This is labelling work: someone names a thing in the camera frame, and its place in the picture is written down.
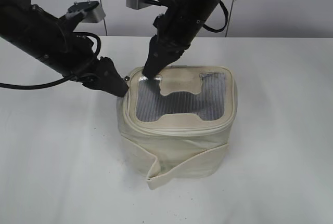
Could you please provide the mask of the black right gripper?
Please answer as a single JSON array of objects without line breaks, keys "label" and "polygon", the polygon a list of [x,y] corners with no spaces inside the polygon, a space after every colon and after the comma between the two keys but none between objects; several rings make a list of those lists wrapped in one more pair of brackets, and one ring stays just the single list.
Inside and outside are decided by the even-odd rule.
[{"label": "black right gripper", "polygon": [[190,44],[183,45],[155,34],[149,42],[149,52],[143,69],[143,75],[153,79],[169,64],[177,61]]}]

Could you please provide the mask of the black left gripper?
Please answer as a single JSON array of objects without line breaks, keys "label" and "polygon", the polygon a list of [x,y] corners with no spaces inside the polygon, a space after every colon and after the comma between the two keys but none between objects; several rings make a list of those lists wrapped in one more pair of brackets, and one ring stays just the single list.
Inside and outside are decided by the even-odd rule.
[{"label": "black left gripper", "polygon": [[117,97],[124,97],[129,89],[108,57],[97,57],[84,62],[74,71],[75,82],[92,90],[100,90]]}]

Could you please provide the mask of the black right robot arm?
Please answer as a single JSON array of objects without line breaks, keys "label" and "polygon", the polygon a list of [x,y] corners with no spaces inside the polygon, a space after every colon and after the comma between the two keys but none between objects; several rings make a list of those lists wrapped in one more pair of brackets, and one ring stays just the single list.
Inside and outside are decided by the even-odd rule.
[{"label": "black right robot arm", "polygon": [[167,65],[178,60],[221,0],[157,0],[166,12],[157,17],[157,34],[149,43],[143,69],[147,78],[155,77]]}]

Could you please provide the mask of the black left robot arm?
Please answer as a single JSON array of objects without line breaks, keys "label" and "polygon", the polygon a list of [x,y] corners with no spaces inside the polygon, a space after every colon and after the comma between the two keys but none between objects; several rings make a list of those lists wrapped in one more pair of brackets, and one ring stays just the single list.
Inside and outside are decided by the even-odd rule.
[{"label": "black left robot arm", "polygon": [[1,0],[1,38],[62,75],[39,85],[1,84],[2,88],[37,90],[67,81],[124,97],[129,87],[108,57],[99,58],[101,39],[77,32],[79,23],[99,23],[105,12],[98,1],[74,3],[57,18],[31,0]]}]

